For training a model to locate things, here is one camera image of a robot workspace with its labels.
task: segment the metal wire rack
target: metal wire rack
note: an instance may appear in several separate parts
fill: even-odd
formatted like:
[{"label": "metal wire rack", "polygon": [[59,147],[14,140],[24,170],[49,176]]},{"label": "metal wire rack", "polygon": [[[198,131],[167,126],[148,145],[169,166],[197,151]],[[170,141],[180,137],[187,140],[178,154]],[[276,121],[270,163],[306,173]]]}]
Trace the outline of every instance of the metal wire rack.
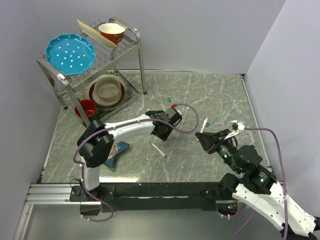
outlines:
[{"label": "metal wire rack", "polygon": [[[142,92],[143,94],[147,93],[145,84],[145,69],[142,54],[142,43],[138,30],[134,27],[131,27],[129,24],[123,22],[122,20],[118,19],[117,17],[110,18],[109,22],[117,23],[124,27],[126,31],[133,32],[136,37],[136,40],[131,39],[125,32],[123,39],[121,40],[121,42],[118,43],[119,48],[109,48],[104,44],[98,42],[96,39],[88,36],[85,32],[82,32],[80,35],[82,37],[87,38],[89,42],[94,46],[96,55],[96,59],[92,64],[92,67],[84,71],[82,74],[67,76],[60,73],[46,61],[45,54],[43,54],[40,58],[37,59],[38,64],[40,65],[43,73],[51,83],[53,91],[63,108],[67,109],[68,106],[72,108],[76,107],[79,110],[82,120],[87,126],[90,125],[90,121],[86,116],[83,108],[81,107],[79,99],[81,99],[83,90],[102,74],[105,74],[111,69],[113,69],[114,73],[120,76],[126,82],[128,86],[129,96],[126,97],[126,102],[118,106],[118,109],[100,112],[101,117],[111,116],[115,112],[118,112],[119,109],[128,105],[135,95],[140,93],[117,69],[117,64],[122,62],[124,59],[128,58],[136,51],[138,51],[138,58],[140,63]],[[104,24],[104,22],[95,24],[93,28],[99,31],[99,26],[101,24]],[[64,91],[60,92],[58,90],[56,80],[63,83],[65,87]]]}]

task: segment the blue plate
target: blue plate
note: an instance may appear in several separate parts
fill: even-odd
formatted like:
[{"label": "blue plate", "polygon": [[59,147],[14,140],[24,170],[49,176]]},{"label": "blue plate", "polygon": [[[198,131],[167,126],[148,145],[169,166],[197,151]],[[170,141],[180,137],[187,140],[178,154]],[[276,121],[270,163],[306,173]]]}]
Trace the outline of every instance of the blue plate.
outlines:
[{"label": "blue plate", "polygon": [[45,49],[46,61],[65,75],[82,74],[96,59],[95,48],[78,34],[61,34]]}]

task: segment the red cup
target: red cup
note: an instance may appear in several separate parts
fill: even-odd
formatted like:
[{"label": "red cup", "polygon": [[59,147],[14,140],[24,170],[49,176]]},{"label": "red cup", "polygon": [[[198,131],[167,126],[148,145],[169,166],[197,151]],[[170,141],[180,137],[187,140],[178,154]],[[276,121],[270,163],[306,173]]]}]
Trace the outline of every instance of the red cup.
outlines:
[{"label": "red cup", "polygon": [[[96,103],[90,99],[84,99],[80,101],[80,104],[88,118],[92,117],[95,113],[97,113],[97,106]],[[75,107],[74,108],[75,114],[82,119],[80,112]]]},{"label": "red cup", "polygon": [[104,23],[99,26],[100,34],[115,44],[121,42],[125,35],[125,30],[124,27],[117,23]]}]

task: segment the white wall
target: white wall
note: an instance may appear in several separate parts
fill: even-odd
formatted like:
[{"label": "white wall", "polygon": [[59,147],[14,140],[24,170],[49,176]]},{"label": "white wall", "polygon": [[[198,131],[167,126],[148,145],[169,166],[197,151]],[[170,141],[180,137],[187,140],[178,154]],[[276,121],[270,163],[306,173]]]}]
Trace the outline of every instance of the white wall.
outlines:
[{"label": "white wall", "polygon": [[[245,82],[261,127],[277,134],[288,193],[320,216],[320,1],[287,0]],[[263,136],[280,172],[272,136]]]},{"label": "white wall", "polygon": [[[285,0],[29,0],[48,35],[117,16],[142,35],[146,69],[243,74]],[[122,68],[136,69],[135,58]]]},{"label": "white wall", "polygon": [[10,240],[60,107],[36,62],[49,37],[27,1],[2,1],[0,31],[0,238]]}]

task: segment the floor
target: floor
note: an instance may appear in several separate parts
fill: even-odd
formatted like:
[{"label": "floor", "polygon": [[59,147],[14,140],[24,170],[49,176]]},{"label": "floor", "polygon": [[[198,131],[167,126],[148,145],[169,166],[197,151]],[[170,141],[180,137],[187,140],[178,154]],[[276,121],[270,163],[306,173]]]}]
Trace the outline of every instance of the floor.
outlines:
[{"label": "floor", "polygon": [[[123,74],[138,90],[140,75]],[[210,126],[205,132],[231,128],[230,121],[239,120],[254,126],[253,115],[239,75],[161,73],[146,74],[147,95],[139,95],[135,102],[109,118],[108,122],[133,119],[150,110],[166,110],[173,103],[191,104],[199,114],[200,130],[206,117]],[[193,111],[182,111],[181,129],[192,129],[196,124]],[[85,131],[73,109],[62,110],[48,152],[42,183],[68,183],[80,177],[80,167],[73,163],[76,141]],[[245,131],[237,136],[239,145],[254,145],[264,158],[258,134]],[[226,173],[233,173],[217,155],[207,154],[194,133],[173,131],[167,141],[153,135],[139,136],[126,141],[130,147],[117,159],[115,168],[105,165],[100,170],[100,182],[218,182]],[[163,158],[150,143],[167,155]]]}]

